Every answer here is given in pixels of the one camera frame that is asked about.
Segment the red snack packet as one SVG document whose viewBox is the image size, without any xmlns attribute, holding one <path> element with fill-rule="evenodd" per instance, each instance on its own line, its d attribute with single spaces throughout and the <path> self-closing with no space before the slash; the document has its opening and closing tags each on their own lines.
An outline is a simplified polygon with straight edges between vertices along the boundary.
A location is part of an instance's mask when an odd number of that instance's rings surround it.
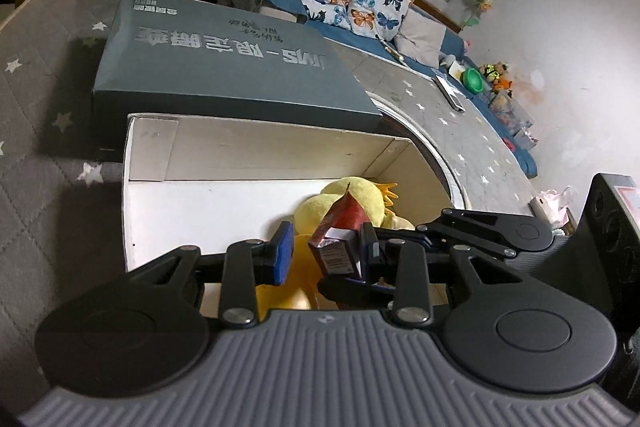
<svg viewBox="0 0 640 427">
<path fill-rule="evenodd" d="M 323 275 L 361 279 L 361 230 L 365 223 L 371 220 L 347 185 L 308 241 Z"/>
</svg>

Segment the grey-blue box lid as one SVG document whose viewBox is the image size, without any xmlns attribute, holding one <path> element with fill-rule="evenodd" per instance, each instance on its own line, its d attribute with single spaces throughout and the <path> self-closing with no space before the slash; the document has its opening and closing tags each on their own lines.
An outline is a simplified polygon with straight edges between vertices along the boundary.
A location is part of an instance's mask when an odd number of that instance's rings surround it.
<svg viewBox="0 0 640 427">
<path fill-rule="evenodd" d="M 361 132 L 381 120 L 314 28 L 196 0 L 119 0 L 92 88 L 96 139 L 119 150 L 140 113 Z"/>
</svg>

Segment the yellow chick plush toy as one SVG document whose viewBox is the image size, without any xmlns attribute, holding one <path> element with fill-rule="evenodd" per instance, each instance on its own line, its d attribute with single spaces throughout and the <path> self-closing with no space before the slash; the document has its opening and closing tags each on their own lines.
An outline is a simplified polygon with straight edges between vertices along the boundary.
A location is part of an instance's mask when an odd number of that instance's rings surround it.
<svg viewBox="0 0 640 427">
<path fill-rule="evenodd" d="M 361 279 L 363 225 L 384 232 L 416 229 L 411 221 L 393 212 L 395 187 L 393 183 L 345 176 L 301 202 L 294 211 L 293 256 L 285 282 L 257 287 L 260 316 L 274 309 L 341 309 L 343 303 L 320 294 L 318 283 L 326 275 Z"/>
</svg>

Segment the white open cardboard box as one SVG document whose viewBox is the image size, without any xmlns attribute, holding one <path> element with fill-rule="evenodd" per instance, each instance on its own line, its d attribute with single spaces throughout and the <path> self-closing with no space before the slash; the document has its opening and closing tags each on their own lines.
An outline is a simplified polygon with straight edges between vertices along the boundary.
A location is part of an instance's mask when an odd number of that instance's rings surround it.
<svg viewBox="0 0 640 427">
<path fill-rule="evenodd" d="M 397 185 L 394 210 L 414 225 L 451 206 L 445 183 L 408 139 L 186 115 L 138 114 L 122 175 L 125 265 L 181 245 L 218 254 L 270 239 L 297 205 L 343 176 Z"/>
</svg>

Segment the remote control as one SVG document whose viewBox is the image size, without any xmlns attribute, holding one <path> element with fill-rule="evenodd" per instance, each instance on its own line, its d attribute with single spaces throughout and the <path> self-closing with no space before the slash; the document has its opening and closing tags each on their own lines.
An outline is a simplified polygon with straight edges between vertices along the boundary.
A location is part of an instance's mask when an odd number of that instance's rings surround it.
<svg viewBox="0 0 640 427">
<path fill-rule="evenodd" d="M 454 91 L 454 88 L 450 86 L 448 80 L 442 75 L 436 74 L 434 78 L 434 83 L 442 92 L 442 96 L 446 98 L 446 101 L 450 105 L 450 107 L 457 113 L 463 114 L 465 112 L 465 108 L 460 101 L 460 98 L 457 97 L 457 92 Z"/>
</svg>

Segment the green toy bowl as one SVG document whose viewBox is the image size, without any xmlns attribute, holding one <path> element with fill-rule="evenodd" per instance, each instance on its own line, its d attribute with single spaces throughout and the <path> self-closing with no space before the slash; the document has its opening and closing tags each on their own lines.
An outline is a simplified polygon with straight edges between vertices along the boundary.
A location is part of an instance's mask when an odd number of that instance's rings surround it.
<svg viewBox="0 0 640 427">
<path fill-rule="evenodd" d="M 463 86 L 473 94 L 484 91 L 484 76 L 473 67 L 469 67 L 461 75 Z"/>
</svg>

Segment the grey star-pattern table mat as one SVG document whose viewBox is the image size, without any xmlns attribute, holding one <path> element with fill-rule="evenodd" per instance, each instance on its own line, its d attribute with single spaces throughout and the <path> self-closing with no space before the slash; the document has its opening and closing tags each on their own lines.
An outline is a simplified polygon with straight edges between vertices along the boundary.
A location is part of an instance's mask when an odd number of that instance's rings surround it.
<svg viewBox="0 0 640 427">
<path fill-rule="evenodd" d="M 119 0 L 27 0 L 1 11 L 1 402 L 49 389 L 35 330 L 61 303 L 114 280 L 122 253 L 122 158 L 91 134 L 91 90 Z M 347 46 L 367 91 L 431 139 L 471 208 L 526 213 L 536 188 L 476 108 L 455 114 L 428 76 Z"/>
</svg>

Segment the colourful stuffed toy pile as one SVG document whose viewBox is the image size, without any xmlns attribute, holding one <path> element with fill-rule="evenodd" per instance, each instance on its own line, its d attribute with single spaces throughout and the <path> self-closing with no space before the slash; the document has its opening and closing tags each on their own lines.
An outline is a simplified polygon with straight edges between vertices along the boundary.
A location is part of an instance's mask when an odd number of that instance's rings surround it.
<svg viewBox="0 0 640 427">
<path fill-rule="evenodd" d="M 503 62 L 495 64 L 485 64 L 480 68 L 492 92 L 509 91 L 512 88 L 512 81 L 508 78 L 509 65 Z"/>
</svg>

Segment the grey pillow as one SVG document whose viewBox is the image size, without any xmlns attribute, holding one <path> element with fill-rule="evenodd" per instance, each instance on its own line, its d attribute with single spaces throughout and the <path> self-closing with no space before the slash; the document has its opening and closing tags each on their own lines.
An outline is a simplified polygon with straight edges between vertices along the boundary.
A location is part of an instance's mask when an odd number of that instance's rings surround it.
<svg viewBox="0 0 640 427">
<path fill-rule="evenodd" d="M 394 39 L 398 52 L 422 65 L 439 65 L 440 47 L 447 27 L 415 10 L 409 10 Z"/>
</svg>

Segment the blue sofa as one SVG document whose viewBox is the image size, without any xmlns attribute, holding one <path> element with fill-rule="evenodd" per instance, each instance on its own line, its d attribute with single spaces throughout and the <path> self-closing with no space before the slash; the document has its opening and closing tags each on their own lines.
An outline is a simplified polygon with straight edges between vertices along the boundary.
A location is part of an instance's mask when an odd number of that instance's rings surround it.
<svg viewBox="0 0 640 427">
<path fill-rule="evenodd" d="M 386 41 L 378 37 L 360 37 L 349 30 L 311 20 L 300 0 L 224 0 L 224 3 L 241 10 L 254 12 L 267 10 L 270 14 L 287 15 L 296 20 L 296 22 L 310 25 L 333 41 L 347 44 L 352 48 L 386 58 L 386 60 L 393 60 L 416 72 L 423 72 L 427 76 L 442 74 L 454 87 L 462 92 L 465 98 L 468 98 L 480 110 L 480 113 L 486 117 L 489 124 L 495 128 L 502 141 L 506 143 L 506 147 L 515 156 L 525 176 L 529 179 L 537 176 L 536 161 L 521 142 L 530 124 L 518 109 L 518 104 L 513 98 L 512 89 L 492 92 L 489 83 L 484 77 L 484 91 L 482 93 L 473 94 L 466 90 L 461 79 L 462 72 L 469 67 L 476 68 L 480 72 L 482 66 L 475 65 L 466 55 L 465 41 L 446 25 L 446 35 L 440 47 L 439 65 L 430 67 L 401 55 L 396 49 L 395 38 Z M 435 20 L 416 6 L 416 0 L 413 0 L 409 10 L 415 10 L 431 20 Z"/>
</svg>

